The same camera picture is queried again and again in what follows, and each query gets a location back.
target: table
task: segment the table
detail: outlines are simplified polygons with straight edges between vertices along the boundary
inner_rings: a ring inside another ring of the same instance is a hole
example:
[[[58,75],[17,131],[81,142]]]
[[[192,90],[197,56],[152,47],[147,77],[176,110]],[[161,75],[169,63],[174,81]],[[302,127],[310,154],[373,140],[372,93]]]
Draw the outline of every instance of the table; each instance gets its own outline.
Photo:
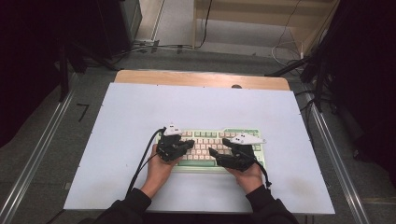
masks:
[[[231,89],[234,84],[244,89]],[[239,96],[244,103],[233,104]],[[209,105],[200,105],[210,97]],[[252,119],[258,114],[263,119]],[[264,154],[273,195],[294,214],[334,213],[300,111],[284,78],[172,71],[118,73],[107,91],[64,209],[106,209],[123,199],[147,141],[168,120],[181,129],[257,125],[267,140]],[[146,173],[143,169],[136,187],[144,183]],[[170,176],[148,210],[251,212],[233,176],[182,173]]]
[[[194,0],[192,47],[196,43],[197,19],[206,19],[209,0]],[[308,55],[329,28],[339,0],[213,0],[209,19],[285,26],[297,42],[299,52]]]

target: person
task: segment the person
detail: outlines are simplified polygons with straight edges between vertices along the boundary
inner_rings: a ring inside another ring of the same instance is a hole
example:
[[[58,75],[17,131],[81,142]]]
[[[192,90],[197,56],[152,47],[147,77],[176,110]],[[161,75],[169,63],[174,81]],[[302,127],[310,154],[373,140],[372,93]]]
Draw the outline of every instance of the person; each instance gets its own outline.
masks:
[[[151,156],[155,155],[156,145],[152,147]],[[142,216],[151,204],[158,190],[166,183],[172,168],[181,158],[164,162],[154,156],[148,162],[148,174],[140,189],[132,189],[123,201],[115,201],[103,212],[94,224],[130,224],[144,223]],[[253,213],[251,219],[257,224],[295,224],[298,223],[294,215],[287,210],[283,203],[275,200],[270,191],[262,183],[262,171],[257,164],[253,164],[245,172],[227,169],[235,176],[236,182],[246,193]]]

